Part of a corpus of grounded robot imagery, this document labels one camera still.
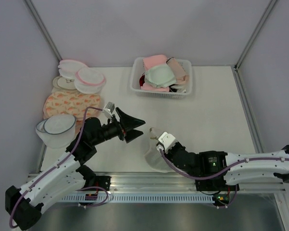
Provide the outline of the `beige trimmed mesh laundry bag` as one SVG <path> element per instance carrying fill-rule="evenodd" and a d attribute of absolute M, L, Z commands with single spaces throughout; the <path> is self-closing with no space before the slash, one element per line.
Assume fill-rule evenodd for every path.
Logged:
<path fill-rule="evenodd" d="M 161 153 L 157 149 L 158 138 L 162 133 L 163 131 L 158 128 L 149 129 L 149 147 L 147 152 L 144 154 L 144 159 L 154 171 L 168 173 L 171 172 L 172 169 L 166 164 Z"/>

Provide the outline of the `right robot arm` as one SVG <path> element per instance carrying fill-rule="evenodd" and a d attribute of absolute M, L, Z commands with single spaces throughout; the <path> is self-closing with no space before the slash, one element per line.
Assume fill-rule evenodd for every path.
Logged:
<path fill-rule="evenodd" d="M 253 180 L 280 179 L 289 183 L 289 145 L 276 152 L 235 154 L 223 151 L 188 152 L 176 142 L 166 150 L 158 145 L 166 164 L 175 172 L 196 183 L 197 190 L 239 190 Z"/>

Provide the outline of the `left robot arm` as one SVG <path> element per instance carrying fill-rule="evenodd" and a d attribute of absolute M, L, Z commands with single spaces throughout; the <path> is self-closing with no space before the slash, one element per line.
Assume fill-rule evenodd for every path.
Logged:
<path fill-rule="evenodd" d="M 132 117 L 113 104 L 101 110 L 108 118 L 101 124 L 96 117 L 84 117 L 80 132 L 66 148 L 64 154 L 48 169 L 30 182 L 5 192 L 5 210 L 10 215 L 9 226 L 25 231 L 34 226 L 42 214 L 64 196 L 74 191 L 93 190 L 94 199 L 99 192 L 108 195 L 96 174 L 86 166 L 96 153 L 96 146 L 112 138 L 129 143 L 143 135 L 138 127 L 144 120 Z"/>

